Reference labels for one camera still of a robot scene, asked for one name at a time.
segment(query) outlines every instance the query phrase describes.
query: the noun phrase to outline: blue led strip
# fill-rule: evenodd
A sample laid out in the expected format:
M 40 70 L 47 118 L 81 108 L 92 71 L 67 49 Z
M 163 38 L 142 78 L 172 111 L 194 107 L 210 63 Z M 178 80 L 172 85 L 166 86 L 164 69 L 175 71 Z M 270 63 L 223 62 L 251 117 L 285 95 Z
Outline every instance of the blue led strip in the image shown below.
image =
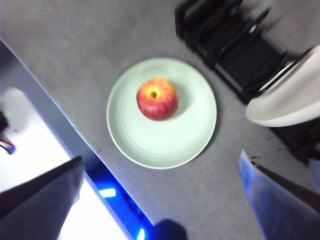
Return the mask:
M 87 174 L 132 237 L 146 240 L 152 223 L 109 169 L 101 162 Z
M 37 108 L 50 130 L 70 156 L 82 156 L 85 172 L 91 178 L 112 210 L 135 240 L 147 240 L 153 227 L 150 220 L 111 171 L 78 134 L 65 114 L 42 88 L 21 61 L 0 41 L 1 89 L 9 87 L 23 91 Z

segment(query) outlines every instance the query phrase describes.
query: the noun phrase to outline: plate rim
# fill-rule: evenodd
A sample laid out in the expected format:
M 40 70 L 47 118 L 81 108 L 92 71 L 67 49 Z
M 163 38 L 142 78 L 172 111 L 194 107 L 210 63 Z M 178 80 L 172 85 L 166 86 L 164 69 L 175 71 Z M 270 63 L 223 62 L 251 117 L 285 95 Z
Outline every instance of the plate rim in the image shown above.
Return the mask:
M 122 81 L 124 81 L 125 79 L 125 76 L 129 74 L 129 72 L 133 69 L 133 68 L 136 68 L 138 67 L 139 65 L 143 65 L 143 64 L 146 64 L 148 62 L 151 62 L 151 61 L 171 61 L 171 62 L 176 62 L 176 63 L 179 63 L 179 64 L 182 64 L 182 65 L 185 65 L 186 67 L 188 68 L 191 68 L 193 69 L 195 72 L 197 72 L 201 77 L 202 79 L 204 80 L 205 84 L 208 86 L 209 88 L 209 91 L 210 93 L 212 94 L 212 97 L 213 97 L 213 103 L 212 103 L 212 106 L 213 106 L 213 111 L 215 112 L 215 118 L 214 118 L 214 122 L 212 124 L 212 129 L 210 131 L 210 134 L 209 134 L 209 137 L 208 139 L 205 141 L 205 144 L 203 144 L 203 146 L 200 148 L 200 150 L 194 154 L 192 157 L 190 157 L 189 159 L 187 159 L 186 161 L 183 161 L 183 162 L 180 162 L 178 164 L 175 164 L 175 165 L 171 165 L 171 166 L 150 166 L 150 165 L 146 165 L 146 164 L 143 164 L 141 162 L 138 162 L 136 160 L 134 160 L 132 157 L 130 157 L 129 155 L 127 155 L 122 149 L 121 147 L 118 145 L 117 141 L 115 140 L 114 138 L 114 135 L 111 131 L 111 126 L 110 126 L 110 121 L 109 121 L 109 111 L 110 111 L 110 105 L 111 105 L 111 99 L 113 98 L 114 94 L 115 94 L 115 91 L 117 90 L 118 86 L 122 83 Z M 108 97 L 108 100 L 107 100 L 107 104 L 106 104 L 106 124 L 107 124 L 107 128 L 108 128 L 108 132 L 111 136 L 111 139 L 114 143 L 114 145 L 116 146 L 116 148 L 127 158 L 129 159 L 130 161 L 134 162 L 135 164 L 139 165 L 139 166 L 142 166 L 142 167 L 145 167 L 145 168 L 148 168 L 148 169 L 154 169 L 154 170 L 166 170 L 166 169 L 174 169 L 174 168 L 177 168 L 177 167 L 180 167 L 184 164 L 187 164 L 188 162 L 190 162 L 191 160 L 195 159 L 204 149 L 205 147 L 208 145 L 209 141 L 211 140 L 213 134 L 214 134 L 214 131 L 216 129 L 216 125 L 217 125 L 217 119 L 218 119 L 218 108 L 217 108 L 217 101 L 216 101 L 216 96 L 215 96 L 215 93 L 213 91 L 213 89 L 211 88 L 208 80 L 205 78 L 205 76 L 199 71 L 197 70 L 195 67 L 193 67 L 192 65 L 182 61 L 182 60 L 178 60 L 178 59 L 175 59 L 175 58 L 171 58 L 171 57 L 153 57 L 153 58 L 147 58 L 145 60 L 142 60 L 136 64 L 133 64 L 131 65 L 123 74 L 121 74 L 121 76 L 117 79 L 116 83 L 113 85 L 112 89 L 111 89 L 111 92 L 109 94 L 109 97 Z

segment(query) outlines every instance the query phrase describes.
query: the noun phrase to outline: apple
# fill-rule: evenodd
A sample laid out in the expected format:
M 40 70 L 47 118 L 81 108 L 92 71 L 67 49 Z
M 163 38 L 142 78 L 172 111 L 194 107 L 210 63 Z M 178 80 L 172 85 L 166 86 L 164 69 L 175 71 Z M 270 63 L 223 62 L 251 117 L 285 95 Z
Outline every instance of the apple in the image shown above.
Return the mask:
M 175 86 L 161 77 L 143 83 L 136 94 L 136 102 L 143 115 L 158 121 L 170 118 L 179 104 Z

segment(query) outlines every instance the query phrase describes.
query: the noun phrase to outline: blue light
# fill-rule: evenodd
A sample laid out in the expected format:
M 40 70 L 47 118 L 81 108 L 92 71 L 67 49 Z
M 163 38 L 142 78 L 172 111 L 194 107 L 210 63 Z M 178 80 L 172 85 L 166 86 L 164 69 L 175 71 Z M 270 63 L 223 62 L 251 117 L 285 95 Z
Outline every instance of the blue light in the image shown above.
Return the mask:
M 99 193 L 104 198 L 111 198 L 116 196 L 116 190 L 114 188 L 99 190 Z
M 145 230 L 143 228 L 140 229 L 140 232 L 136 240 L 145 240 Z

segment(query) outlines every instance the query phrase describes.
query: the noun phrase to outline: white surface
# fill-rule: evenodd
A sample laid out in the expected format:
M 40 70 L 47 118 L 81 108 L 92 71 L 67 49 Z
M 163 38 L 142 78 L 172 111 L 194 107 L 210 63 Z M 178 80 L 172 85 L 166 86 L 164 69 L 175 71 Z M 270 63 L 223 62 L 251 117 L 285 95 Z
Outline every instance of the white surface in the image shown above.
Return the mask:
M 253 98 L 246 108 L 246 116 L 266 127 L 307 122 L 320 116 L 319 90 L 320 46 L 309 52 L 264 94 Z
M 9 155 L 0 148 L 0 191 L 29 181 L 72 158 L 21 91 L 8 89 L 1 103 L 10 124 L 5 135 L 16 145 L 16 152 Z M 128 239 L 86 178 L 79 195 L 59 240 Z

